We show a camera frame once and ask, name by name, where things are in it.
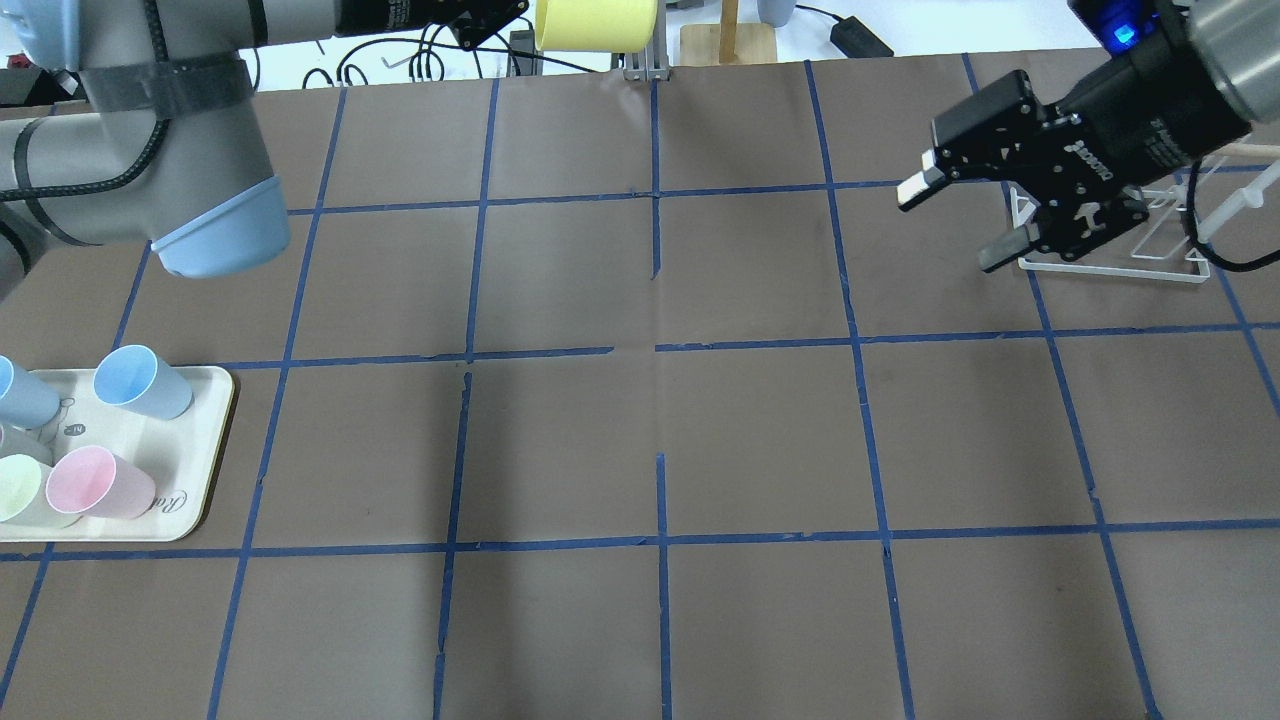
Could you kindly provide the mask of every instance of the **blue led indicator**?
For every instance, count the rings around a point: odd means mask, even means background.
[[[1133,45],[1134,38],[1138,37],[1138,31],[1133,28],[1132,24],[1125,23],[1116,28],[1116,40],[1120,41],[1125,47]]]

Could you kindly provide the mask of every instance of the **white floor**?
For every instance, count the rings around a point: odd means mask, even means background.
[[[538,0],[531,0],[536,6]],[[813,6],[831,10],[836,14],[854,15],[876,32],[899,55],[931,55],[945,53],[992,53],[1004,50],[1032,50],[1052,47],[1093,47],[1093,36],[1071,14],[1066,0],[809,0]],[[719,19],[721,6],[716,0],[707,0],[703,8],[675,10],[668,15],[668,38],[672,47],[672,61],[680,63],[680,27],[689,23],[714,23]],[[534,8],[526,13],[534,17]],[[740,20],[758,22],[755,0],[741,0]],[[820,60],[842,58],[831,45],[829,33],[833,20],[826,15],[797,9],[791,22],[778,28],[778,59]],[[511,28],[525,27],[522,22],[512,23]],[[417,37],[419,33],[398,33],[388,37]],[[343,37],[316,42],[301,42],[265,47],[260,51],[262,59],[261,90],[292,90],[302,86],[302,77],[310,68],[324,68],[330,74],[342,56],[352,47],[372,37]],[[448,31],[440,36],[440,42],[453,42]],[[502,44],[490,40],[485,47],[500,49]],[[381,44],[366,47],[352,58],[367,76],[370,83],[407,82],[403,65],[397,61],[410,56],[415,50],[411,44]],[[250,63],[251,53],[243,54]],[[460,50],[440,50],[444,60],[445,78],[475,78],[475,60]],[[500,53],[480,53],[480,67],[484,77],[498,77],[506,72],[507,58]],[[580,65],[605,69],[609,56],[604,53],[553,53]],[[548,64],[547,74],[576,72],[570,68]],[[319,77],[311,86],[323,85]]]

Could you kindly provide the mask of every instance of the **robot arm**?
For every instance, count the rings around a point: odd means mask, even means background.
[[[1280,3],[1073,0],[1114,55],[1062,100],[1023,70],[933,120],[924,169],[902,182],[909,211],[955,181],[1019,183],[1032,219],[979,252],[984,272],[1033,250],[1079,260],[1148,219],[1140,187],[1280,119]]]
[[[449,24],[474,47],[527,0],[0,0],[28,55],[79,72],[96,114],[0,123],[0,299],[51,247],[147,238],[214,277],[289,242],[236,51]]]

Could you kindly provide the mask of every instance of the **yellow cup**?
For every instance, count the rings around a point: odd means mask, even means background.
[[[539,0],[538,50],[639,53],[653,37],[664,0]]]

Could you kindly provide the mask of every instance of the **white tray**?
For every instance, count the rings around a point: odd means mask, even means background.
[[[156,500],[133,520],[81,518],[65,528],[0,523],[0,542],[170,542],[196,529],[218,465],[236,382],[221,368],[178,368],[191,382],[191,407],[156,420],[102,404],[93,370],[33,370],[63,397],[63,409],[33,430],[54,460],[77,447],[101,445],[155,478]]]

